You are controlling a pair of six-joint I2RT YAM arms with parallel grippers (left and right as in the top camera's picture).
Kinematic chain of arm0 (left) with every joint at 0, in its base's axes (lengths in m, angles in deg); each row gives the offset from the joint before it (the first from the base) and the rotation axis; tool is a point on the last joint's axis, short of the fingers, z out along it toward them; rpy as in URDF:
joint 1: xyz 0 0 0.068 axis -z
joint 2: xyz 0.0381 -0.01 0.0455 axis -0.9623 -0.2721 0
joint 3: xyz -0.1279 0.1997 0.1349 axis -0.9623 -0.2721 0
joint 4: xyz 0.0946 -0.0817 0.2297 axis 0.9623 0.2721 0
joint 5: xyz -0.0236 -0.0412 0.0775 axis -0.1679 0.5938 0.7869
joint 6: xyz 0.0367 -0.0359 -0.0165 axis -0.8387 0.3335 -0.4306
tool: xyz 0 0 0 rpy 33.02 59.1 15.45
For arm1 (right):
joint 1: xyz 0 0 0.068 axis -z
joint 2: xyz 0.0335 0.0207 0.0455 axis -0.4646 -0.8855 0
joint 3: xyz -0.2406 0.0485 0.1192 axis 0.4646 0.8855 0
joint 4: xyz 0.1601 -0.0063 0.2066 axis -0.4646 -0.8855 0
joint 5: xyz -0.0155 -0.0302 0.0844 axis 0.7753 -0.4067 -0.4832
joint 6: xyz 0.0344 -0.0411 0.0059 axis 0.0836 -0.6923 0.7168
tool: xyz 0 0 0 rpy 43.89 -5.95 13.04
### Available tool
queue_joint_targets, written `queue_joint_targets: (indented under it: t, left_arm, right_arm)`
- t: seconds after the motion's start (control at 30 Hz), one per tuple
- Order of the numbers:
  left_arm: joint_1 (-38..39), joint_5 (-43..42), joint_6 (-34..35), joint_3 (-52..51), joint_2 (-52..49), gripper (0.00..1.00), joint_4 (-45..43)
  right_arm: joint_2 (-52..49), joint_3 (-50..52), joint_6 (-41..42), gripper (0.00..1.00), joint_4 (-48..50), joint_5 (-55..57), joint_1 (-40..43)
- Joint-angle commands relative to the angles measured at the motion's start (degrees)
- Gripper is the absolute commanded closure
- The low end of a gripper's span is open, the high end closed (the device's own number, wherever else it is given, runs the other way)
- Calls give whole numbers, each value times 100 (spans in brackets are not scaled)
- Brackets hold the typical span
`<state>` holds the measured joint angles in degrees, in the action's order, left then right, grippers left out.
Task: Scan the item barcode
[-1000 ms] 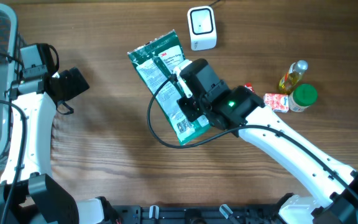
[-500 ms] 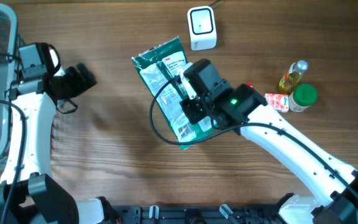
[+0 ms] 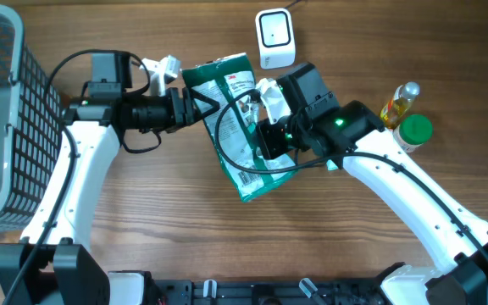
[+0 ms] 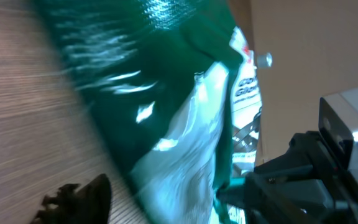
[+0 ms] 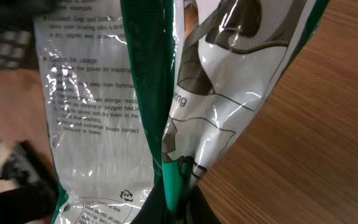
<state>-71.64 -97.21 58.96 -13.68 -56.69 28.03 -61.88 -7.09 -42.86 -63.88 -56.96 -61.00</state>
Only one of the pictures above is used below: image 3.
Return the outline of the green 3M package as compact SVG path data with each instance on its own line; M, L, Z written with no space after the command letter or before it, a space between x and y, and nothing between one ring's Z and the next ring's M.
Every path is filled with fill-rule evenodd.
M219 58L213 62L184 69L182 77L186 87L203 94L224 108L232 98L256 87L252 64L245 53ZM215 124L220 111L207 116L203 123L214 145L219 141L224 152L235 163L249 169L274 170L291 167L295 163L286 154L265 160L258 155L258 147L252 142L259 108L249 96L224 114L219 127L219 139L214 138ZM285 184L295 174L293 171L273 175L256 175L239 170L223 157L219 157L222 170L238 191L240 199L248 202Z

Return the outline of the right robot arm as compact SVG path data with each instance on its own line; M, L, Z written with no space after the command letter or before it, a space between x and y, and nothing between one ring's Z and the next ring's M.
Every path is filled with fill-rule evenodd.
M356 100L340 105L310 63L256 87L267 113L256 130L264 158L299 149L334 162L380 197L430 255L429 267L402 263L384 273L389 302L488 304L488 222L428 176L376 114Z

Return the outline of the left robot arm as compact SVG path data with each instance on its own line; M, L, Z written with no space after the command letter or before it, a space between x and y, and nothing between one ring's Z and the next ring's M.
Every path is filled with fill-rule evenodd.
M180 61L93 49L81 93L56 117L61 142L40 205L18 242L0 245L0 286L7 304L161 304L147 271L104 271L90 252L103 182L125 133L160 135L204 118L202 94L172 82Z

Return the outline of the yellow Vim dish soap bottle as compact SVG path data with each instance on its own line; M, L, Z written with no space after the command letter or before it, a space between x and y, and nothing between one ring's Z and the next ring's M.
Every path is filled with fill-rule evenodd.
M388 129L395 129L420 93L418 83L400 85L391 100L381 109L380 118Z

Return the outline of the teal tissue packet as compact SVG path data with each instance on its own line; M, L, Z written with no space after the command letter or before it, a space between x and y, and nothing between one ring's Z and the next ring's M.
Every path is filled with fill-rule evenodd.
M339 167L336 165L336 163L332 160L329 160L325 163L326 167L327 167L327 170L329 171L334 171L334 170L338 170Z

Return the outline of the green lid jar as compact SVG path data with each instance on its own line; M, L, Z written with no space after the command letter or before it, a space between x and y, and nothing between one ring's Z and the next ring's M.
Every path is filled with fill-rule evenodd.
M425 144L433 135L433 125L421 114L408 116L393 131L393 136L405 153L411 153Z

